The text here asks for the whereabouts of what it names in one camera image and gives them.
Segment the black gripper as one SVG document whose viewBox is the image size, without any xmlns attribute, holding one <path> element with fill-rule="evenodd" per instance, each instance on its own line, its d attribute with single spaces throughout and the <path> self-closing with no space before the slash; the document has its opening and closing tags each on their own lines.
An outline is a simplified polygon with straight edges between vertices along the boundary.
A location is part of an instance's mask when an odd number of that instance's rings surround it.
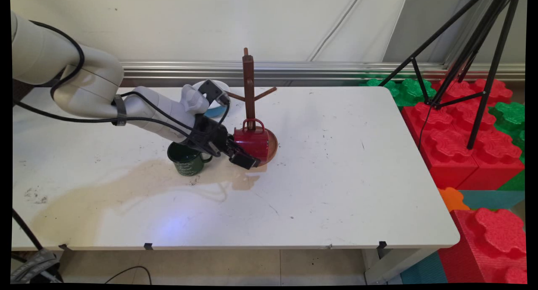
<svg viewBox="0 0 538 290">
<path fill-rule="evenodd" d="M 248 154 L 242 146 L 234 141 L 234 137 L 223 124 L 219 124 L 203 114 L 196 114 L 193 128 L 194 131 L 191 131 L 190 138 L 185 141 L 187 147 L 215 157 L 219 157 L 223 153 L 228 156 L 232 164 L 247 170 L 258 167 L 261 163 L 259 158 Z"/>
</svg>

